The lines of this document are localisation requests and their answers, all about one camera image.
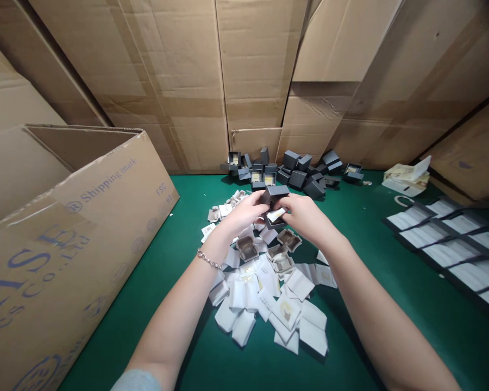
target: sleeve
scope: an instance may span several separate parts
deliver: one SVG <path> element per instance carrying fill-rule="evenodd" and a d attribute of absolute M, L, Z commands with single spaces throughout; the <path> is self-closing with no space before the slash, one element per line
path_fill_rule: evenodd
<path fill-rule="evenodd" d="M 161 386 L 150 372 L 133 369 L 121 375 L 111 391 L 161 391 Z"/>

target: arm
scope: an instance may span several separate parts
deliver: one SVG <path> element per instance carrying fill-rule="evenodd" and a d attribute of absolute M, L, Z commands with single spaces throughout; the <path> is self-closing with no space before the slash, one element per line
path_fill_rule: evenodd
<path fill-rule="evenodd" d="M 268 210 L 256 205 L 263 191 L 245 198 L 210 234 L 201 251 L 221 264 L 232 239 Z M 163 390 L 172 390 L 217 269 L 195 257 L 152 316 L 126 371 L 150 372 Z"/>
<path fill-rule="evenodd" d="M 458 390 L 453 375 L 313 200 L 282 198 L 284 219 L 330 263 L 362 345 L 388 389 Z"/>

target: person's left hand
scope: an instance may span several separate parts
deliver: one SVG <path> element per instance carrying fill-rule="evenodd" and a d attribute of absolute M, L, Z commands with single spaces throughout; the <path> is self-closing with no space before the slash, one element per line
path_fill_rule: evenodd
<path fill-rule="evenodd" d="M 269 206 L 265 204 L 257 205 L 259 198 L 264 192 L 264 190 L 256 191 L 246 197 L 218 224 L 216 229 L 219 231 L 225 230 L 225 232 L 230 234 L 231 238 L 235 238 L 250 224 L 264 223 L 258 217 L 267 212 Z"/>

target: chain bracelet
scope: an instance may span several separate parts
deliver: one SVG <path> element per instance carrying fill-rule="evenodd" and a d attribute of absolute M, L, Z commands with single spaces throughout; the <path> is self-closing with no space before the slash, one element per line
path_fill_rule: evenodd
<path fill-rule="evenodd" d="M 201 247 L 197 249 L 197 256 L 202 260 L 207 261 L 212 267 L 215 267 L 218 270 L 223 271 L 223 265 L 219 266 L 217 263 L 210 261 L 206 255 L 201 251 Z"/>

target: green table surface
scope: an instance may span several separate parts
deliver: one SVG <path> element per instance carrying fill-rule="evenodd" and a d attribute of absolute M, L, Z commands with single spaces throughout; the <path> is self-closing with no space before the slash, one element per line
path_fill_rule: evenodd
<path fill-rule="evenodd" d="M 462 389 L 489 389 L 489 318 L 418 256 L 407 251 L 381 222 L 403 210 L 396 192 L 380 186 L 382 172 L 366 171 L 372 186 L 343 183 L 317 204 L 351 241 L 373 275 L 418 326 L 453 372 Z M 68 390 L 109 390 L 123 373 L 155 309 L 195 256 L 208 225 L 208 210 L 236 189 L 228 176 L 173 176 L 180 199 L 136 266 L 96 332 L 60 386 Z M 417 197 L 440 195 L 434 186 Z M 489 219 L 489 211 L 483 212 Z M 305 241 L 297 263 L 315 263 L 317 249 Z M 304 343 L 299 355 L 274 344 L 274 329 L 257 316 L 248 344 L 239 348 L 204 307 L 178 378 L 177 389 L 382 389 L 338 290 L 317 286 L 311 297 L 328 317 L 329 353 L 315 354 Z"/>

